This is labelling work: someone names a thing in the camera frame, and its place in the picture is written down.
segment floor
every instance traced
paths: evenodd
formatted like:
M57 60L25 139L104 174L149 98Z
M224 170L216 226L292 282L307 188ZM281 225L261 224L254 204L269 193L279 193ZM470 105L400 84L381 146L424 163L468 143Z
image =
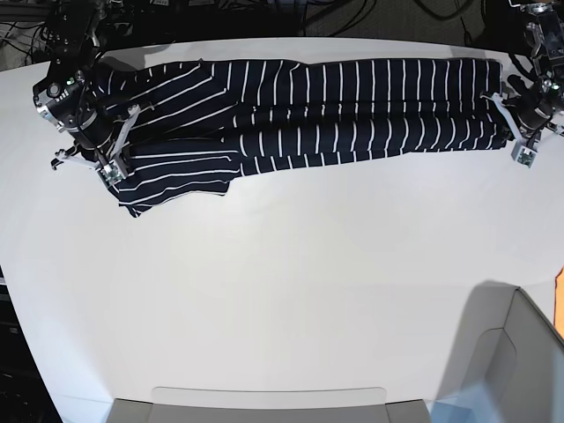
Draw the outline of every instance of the floor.
M451 22L437 22L428 17L412 0L350 0L347 5L338 11L320 19L306 27L306 35L311 37L329 36L341 29L360 10L363 3L367 1L364 11L376 1L375 8L357 26L341 33L340 37L351 38L376 38L402 41L434 42L464 45L464 29L460 19ZM427 5L439 14L449 14L456 10L456 2L463 0L427 0ZM472 7L464 14L466 24L471 36L478 37L484 29L479 12L479 0L475 0ZM316 15L325 6L309 5L307 8L308 18ZM19 23L20 26L29 27L33 23ZM0 25L0 34L6 35L10 29L9 24ZM32 41L33 29L15 29L10 34L12 43L25 51L29 49ZM22 52L4 44L0 48L0 71L18 68L30 60Z

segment striped shirt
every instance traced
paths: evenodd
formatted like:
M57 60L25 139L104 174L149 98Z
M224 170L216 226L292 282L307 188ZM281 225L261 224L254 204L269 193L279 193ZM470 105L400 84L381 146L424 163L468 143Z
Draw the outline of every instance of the striped shirt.
M224 195L239 176L507 139L480 99L501 92L495 61L200 61L96 74L93 95L124 101L110 115L142 108L125 149L131 174L110 189L134 217L189 192Z

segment table surface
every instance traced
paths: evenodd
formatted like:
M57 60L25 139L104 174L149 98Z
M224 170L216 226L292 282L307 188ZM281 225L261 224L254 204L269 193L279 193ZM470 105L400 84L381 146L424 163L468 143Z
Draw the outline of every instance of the table surface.
M136 48L178 60L506 55L399 41L270 39ZM236 180L133 219L97 176L49 162L71 138L41 119L48 66L0 74L0 264L41 375L68 421L156 387L344 390L434 399L466 302L527 286L553 314L564 261L564 143L532 169L500 151L407 154ZM503 313L484 310L474 338Z

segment orange object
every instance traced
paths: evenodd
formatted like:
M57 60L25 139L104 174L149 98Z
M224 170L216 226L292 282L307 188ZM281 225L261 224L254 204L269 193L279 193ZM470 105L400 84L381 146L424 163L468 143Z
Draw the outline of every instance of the orange object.
M564 269L556 277L554 301L554 327L564 337Z

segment navy striped garment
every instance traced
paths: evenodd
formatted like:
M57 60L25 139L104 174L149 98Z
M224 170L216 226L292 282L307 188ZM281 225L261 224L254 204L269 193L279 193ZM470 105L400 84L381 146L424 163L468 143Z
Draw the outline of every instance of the navy striped garment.
M142 107L125 149L131 175L110 189L135 217L189 192L224 195L239 176L507 140L480 99L501 92L495 61L200 61L96 73L93 95L126 100L109 114Z

